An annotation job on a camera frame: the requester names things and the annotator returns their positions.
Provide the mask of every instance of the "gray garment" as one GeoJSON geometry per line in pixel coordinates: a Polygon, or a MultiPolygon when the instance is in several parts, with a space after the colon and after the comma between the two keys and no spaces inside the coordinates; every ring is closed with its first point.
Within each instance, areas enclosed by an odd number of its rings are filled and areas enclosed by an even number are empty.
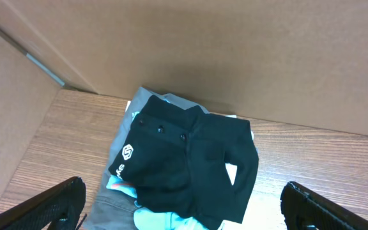
{"type": "MultiPolygon", "coordinates": [[[[116,155],[125,143],[127,133],[130,130],[130,124],[133,120],[132,113],[141,111],[151,95],[156,95],[182,109],[189,109],[193,106],[199,105],[170,93],[166,95],[158,95],[142,87],[139,88],[126,111],[125,116],[123,117],[123,121],[120,124],[116,138],[113,140],[110,148],[109,159],[107,161],[105,171],[103,172],[102,182],[100,183],[99,192],[97,193],[91,212],[84,222],[84,227],[86,229],[136,229],[133,221],[133,213],[138,209],[134,205],[135,199],[120,191],[109,190],[106,188],[106,184],[110,178],[110,172],[107,169],[113,163],[116,155]]],[[[203,106],[200,107],[205,113],[208,113],[203,106]]]]}

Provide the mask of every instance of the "beige wall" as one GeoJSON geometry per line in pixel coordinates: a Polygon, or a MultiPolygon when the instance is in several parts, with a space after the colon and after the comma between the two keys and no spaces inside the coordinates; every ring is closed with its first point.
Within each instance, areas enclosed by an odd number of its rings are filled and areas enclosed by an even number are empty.
{"type": "Polygon", "coordinates": [[[368,1],[0,0],[0,26],[100,94],[368,135],[368,1]]]}
{"type": "Polygon", "coordinates": [[[0,38],[0,196],[58,89],[0,38]]]}

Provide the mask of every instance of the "black fabric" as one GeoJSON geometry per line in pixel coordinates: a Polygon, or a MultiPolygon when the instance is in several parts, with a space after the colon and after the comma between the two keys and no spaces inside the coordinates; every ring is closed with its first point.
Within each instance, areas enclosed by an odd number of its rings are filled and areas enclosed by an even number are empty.
{"type": "Polygon", "coordinates": [[[208,229],[224,219],[242,223],[258,167],[249,121],[152,96],[131,124],[128,144],[131,157],[121,150],[109,171],[118,175],[124,165],[119,175],[136,188],[140,205],[195,217],[208,229]],[[238,167],[233,186],[225,163],[238,167]]]}

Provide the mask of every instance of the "wood grain tabletop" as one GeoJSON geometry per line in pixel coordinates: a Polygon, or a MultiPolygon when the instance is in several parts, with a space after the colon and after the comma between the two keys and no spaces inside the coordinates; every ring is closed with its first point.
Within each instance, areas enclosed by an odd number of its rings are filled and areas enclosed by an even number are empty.
{"type": "MultiPolygon", "coordinates": [[[[0,199],[0,213],[68,179],[87,186],[89,213],[127,100],[61,90],[0,199]]],[[[297,181],[368,220],[368,136],[248,119],[259,170],[243,224],[286,229],[280,193],[297,181]]]]}

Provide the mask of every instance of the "white printed logo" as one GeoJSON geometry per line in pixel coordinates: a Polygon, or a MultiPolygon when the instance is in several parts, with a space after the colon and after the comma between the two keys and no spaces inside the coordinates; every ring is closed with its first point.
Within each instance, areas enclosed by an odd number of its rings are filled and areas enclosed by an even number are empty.
{"type": "Polygon", "coordinates": [[[121,178],[120,173],[122,172],[122,170],[123,170],[124,168],[125,168],[125,165],[124,165],[124,164],[121,164],[121,165],[119,166],[119,169],[116,169],[116,174],[117,174],[118,178],[120,178],[120,179],[123,179],[123,178],[121,178]]]}
{"type": "Polygon", "coordinates": [[[130,159],[130,157],[132,157],[133,154],[133,147],[131,145],[126,145],[125,147],[123,147],[123,151],[121,152],[121,154],[123,155],[123,158],[125,160],[130,159]]]}

